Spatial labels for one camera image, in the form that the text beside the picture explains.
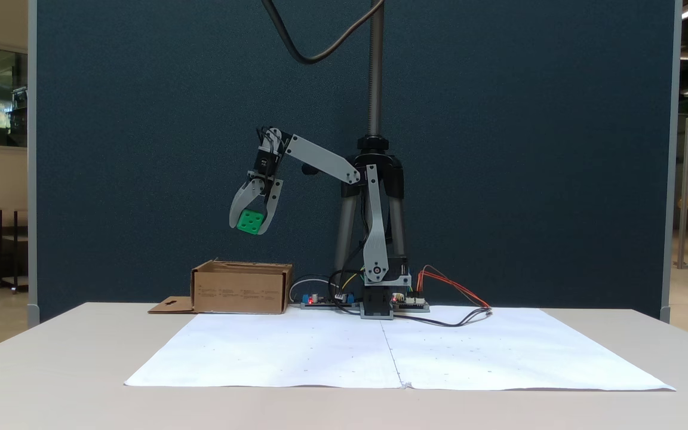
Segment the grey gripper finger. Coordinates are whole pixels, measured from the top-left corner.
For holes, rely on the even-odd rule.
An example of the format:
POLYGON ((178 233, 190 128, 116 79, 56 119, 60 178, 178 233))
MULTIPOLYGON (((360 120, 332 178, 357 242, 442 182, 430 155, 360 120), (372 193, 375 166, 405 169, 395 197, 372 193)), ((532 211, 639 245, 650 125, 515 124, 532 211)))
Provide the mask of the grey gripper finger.
POLYGON ((239 231, 258 231, 260 224, 264 220, 264 214, 248 209, 255 199, 248 191, 247 182, 245 182, 235 194, 230 212, 229 212, 229 226, 232 229, 239 231))
POLYGON ((283 180, 274 180, 272 185, 264 185, 262 194, 265 198, 265 217, 260 224, 259 235, 263 235, 271 225, 271 221, 275 217, 276 207, 278 206, 280 194, 283 188, 283 180))

